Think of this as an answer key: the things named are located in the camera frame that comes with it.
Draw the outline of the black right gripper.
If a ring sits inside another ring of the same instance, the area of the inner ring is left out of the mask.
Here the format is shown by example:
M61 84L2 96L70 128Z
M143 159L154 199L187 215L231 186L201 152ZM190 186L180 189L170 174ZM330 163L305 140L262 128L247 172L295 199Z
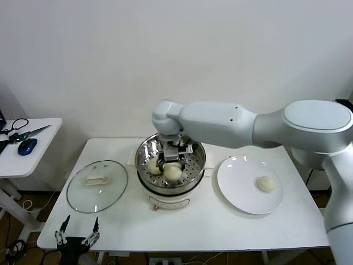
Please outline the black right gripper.
M164 163L177 161L177 166L183 171L186 165L186 158L179 158L179 147L180 145L163 145L163 156L157 157L157 167L163 169Z

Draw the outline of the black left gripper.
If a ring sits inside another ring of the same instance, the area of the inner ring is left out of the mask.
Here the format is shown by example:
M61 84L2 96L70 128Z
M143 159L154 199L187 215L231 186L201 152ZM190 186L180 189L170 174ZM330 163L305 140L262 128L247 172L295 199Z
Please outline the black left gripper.
M61 254L59 265L77 265L81 255L86 254L100 238L98 217L96 217L92 233L84 237L66 237L65 231L69 223L70 215L61 224L59 230L55 231L57 250Z

